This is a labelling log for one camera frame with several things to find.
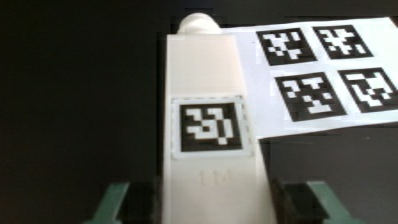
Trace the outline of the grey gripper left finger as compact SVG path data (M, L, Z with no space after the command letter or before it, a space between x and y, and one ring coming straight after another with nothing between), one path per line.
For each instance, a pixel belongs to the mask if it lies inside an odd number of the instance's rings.
M149 182L115 182L81 224L156 224L156 194Z

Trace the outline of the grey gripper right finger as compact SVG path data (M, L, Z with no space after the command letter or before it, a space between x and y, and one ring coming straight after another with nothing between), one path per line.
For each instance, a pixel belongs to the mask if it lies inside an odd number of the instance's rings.
M271 181L277 224L342 224L349 212L323 181Z

